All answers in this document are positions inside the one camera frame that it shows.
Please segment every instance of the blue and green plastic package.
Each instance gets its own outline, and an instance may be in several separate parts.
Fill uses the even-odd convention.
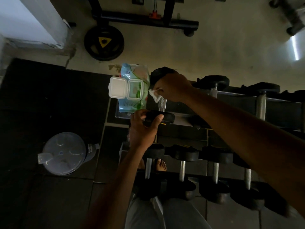
[[[135,112],[136,110],[146,108],[148,88],[150,86],[148,69],[144,65],[123,63],[121,68],[121,78],[126,79],[140,79],[144,82],[143,97],[141,100],[119,99],[120,112]]]

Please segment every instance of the hand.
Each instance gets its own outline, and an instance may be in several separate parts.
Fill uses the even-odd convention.
[[[153,89],[157,90],[156,93],[163,96],[164,99],[184,103],[188,93],[194,88],[187,78],[176,72],[166,74],[166,76],[157,81]]]
[[[143,153],[155,141],[158,126],[164,117],[162,114],[158,115],[150,127],[145,127],[142,119],[146,117],[145,113],[147,112],[148,110],[146,109],[138,110],[132,114],[130,118],[130,147],[133,149],[140,149]]]

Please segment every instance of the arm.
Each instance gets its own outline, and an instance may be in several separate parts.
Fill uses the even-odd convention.
[[[149,128],[143,126],[147,110],[139,110],[131,116],[130,150],[116,171],[114,181],[90,208],[82,228],[123,227],[135,175],[147,148],[154,142],[163,115],[155,118]]]
[[[167,74],[154,89],[185,103],[299,213],[305,217],[305,143],[287,132],[193,88],[180,74]]]

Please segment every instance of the white wipe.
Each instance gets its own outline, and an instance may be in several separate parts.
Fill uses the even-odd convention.
[[[155,101],[156,103],[158,103],[162,96],[159,96],[157,93],[156,93],[156,94],[157,94],[157,96],[156,96],[156,95],[155,95],[155,91],[152,90],[152,89],[149,89],[149,90],[148,90],[149,94],[153,97],[154,101]]]

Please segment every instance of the person's left hand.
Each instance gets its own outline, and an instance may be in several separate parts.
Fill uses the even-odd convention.
[[[130,118],[130,147],[133,149],[140,149],[143,153],[154,142],[158,126],[164,117],[162,114],[158,115],[150,127],[145,127],[142,119],[146,117],[145,113],[147,112],[148,110],[146,109],[138,110],[132,114]]]

